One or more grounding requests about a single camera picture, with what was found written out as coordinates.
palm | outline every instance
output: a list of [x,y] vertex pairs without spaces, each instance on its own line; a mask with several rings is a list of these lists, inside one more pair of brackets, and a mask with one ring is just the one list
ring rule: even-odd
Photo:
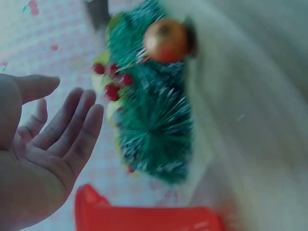
[[1,179],[0,184],[15,182],[9,193],[4,192],[10,205],[14,205],[12,211],[6,212],[16,213],[12,217],[22,223],[14,228],[24,228],[45,219],[66,201],[90,157],[102,125],[103,108],[94,105],[95,98],[91,90],[75,89],[40,133],[47,121],[46,101],[41,99],[35,114],[17,128],[11,142],[3,141],[10,136],[10,131],[0,134],[3,150],[0,151],[0,173],[8,176]]

